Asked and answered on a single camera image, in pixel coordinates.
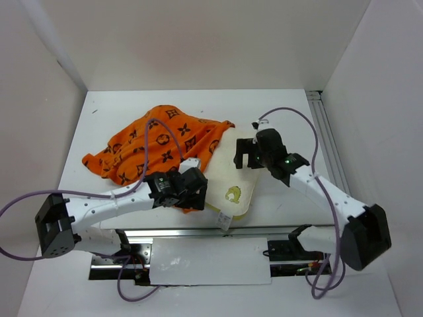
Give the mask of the aluminium side rail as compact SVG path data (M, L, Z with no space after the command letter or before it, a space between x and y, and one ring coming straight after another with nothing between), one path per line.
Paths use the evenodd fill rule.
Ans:
M341 190L350 195L350 188L340 160L340 155L334 140L334 135L325 110L321 91L306 90L311 115L315 123L319 142L323 152L330 180Z

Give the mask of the orange patterned pillowcase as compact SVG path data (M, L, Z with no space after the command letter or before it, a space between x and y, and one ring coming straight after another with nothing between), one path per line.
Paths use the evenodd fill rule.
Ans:
M83 165L93 174L126 186L154 172L177 171L190 157L205 169L230 121L219 122L185 114L171 105L156 106L114 135L99 153L86 154Z

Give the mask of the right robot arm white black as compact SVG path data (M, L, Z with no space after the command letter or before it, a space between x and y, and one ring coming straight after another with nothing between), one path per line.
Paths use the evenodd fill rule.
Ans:
M336 218L333 227L302 225L289 234L291 256L302 259L310 252L334 254L350 268L361 271L391 248L385 210L368 206L313 171L308 160L289 153L273 128L253 138L236 141L236 168L265 168L271 175Z

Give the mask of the white cover plate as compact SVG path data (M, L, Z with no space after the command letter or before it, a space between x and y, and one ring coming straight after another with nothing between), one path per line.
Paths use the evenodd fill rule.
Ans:
M270 262L265 238L155 238L152 285L267 285Z

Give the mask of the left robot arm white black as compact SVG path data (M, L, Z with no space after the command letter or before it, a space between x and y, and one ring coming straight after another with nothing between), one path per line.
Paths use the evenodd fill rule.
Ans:
M35 217L42 257L57 258L81 250L124 263L131 252L124 232L98 229L95 224L158 207L203 210L207 187L203 173L191 167L184 172L154 172L142 182L100 197L50 194Z

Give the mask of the cream white pillow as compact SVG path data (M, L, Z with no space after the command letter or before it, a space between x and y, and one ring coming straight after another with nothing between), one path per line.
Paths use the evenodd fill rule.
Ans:
M247 159L240 169L233 162L237 140L252 136L252 132L237 128L225 131L204 172L208 179L206 206L218 213L216 225L224 231L247 214L260 174L247 167Z

